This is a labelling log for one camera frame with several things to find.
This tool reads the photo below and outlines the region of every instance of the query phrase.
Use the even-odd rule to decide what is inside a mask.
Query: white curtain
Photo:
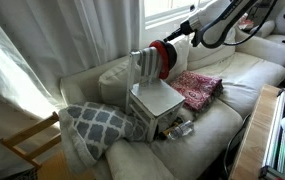
[[[57,107],[62,107],[61,77],[139,49],[142,4],[138,0],[0,0],[0,25],[57,100]]]

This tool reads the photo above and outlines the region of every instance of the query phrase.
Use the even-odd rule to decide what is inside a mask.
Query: pink floral cloth
[[[209,104],[222,94],[222,79],[183,71],[171,87],[185,97],[184,106],[196,111],[206,110]]]

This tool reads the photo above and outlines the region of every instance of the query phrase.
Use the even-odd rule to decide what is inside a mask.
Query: cable
[[[236,42],[236,43],[226,43],[224,42],[223,44],[226,45],[226,46],[237,46],[237,45],[240,45],[240,44],[243,44],[245,43],[246,41],[248,41],[249,39],[251,39],[263,26],[263,24],[265,23],[265,21],[267,20],[267,18],[269,17],[269,15],[271,14],[274,6],[276,5],[278,0],[274,0],[273,3],[271,4],[271,7],[269,8],[269,11],[266,13],[265,17],[263,18],[262,22],[260,23],[260,25],[258,26],[258,28],[252,33],[249,35],[249,37],[245,38],[244,40],[242,41],[239,41],[239,42]]]
[[[231,144],[232,142],[234,141],[234,139],[240,134],[240,132],[243,130],[243,128],[246,126],[247,124],[247,120],[250,118],[251,114],[247,115],[244,120],[243,120],[243,124],[241,126],[241,128],[238,130],[238,132],[233,136],[233,138],[230,140],[227,148],[226,148],[226,152],[225,152],[225,155],[224,155],[224,158],[223,158],[223,169],[225,171],[225,174],[226,174],[226,177],[229,177],[229,172],[228,172],[228,169],[226,167],[226,160],[228,158],[228,152],[230,150],[230,147],[231,147]]]

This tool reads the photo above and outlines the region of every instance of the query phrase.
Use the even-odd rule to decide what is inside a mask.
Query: window
[[[146,26],[186,16],[191,5],[203,7],[209,1],[211,0],[144,0]]]

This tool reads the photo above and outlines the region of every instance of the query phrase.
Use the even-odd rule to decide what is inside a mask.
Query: gray fabric
[[[87,168],[92,167],[116,140],[144,141],[146,137],[147,126],[143,121],[125,115],[115,106],[93,102],[71,104],[59,111],[59,117],[62,145],[65,149],[73,146],[72,153],[77,153],[65,153],[71,169],[78,160],[74,157],[78,156]]]

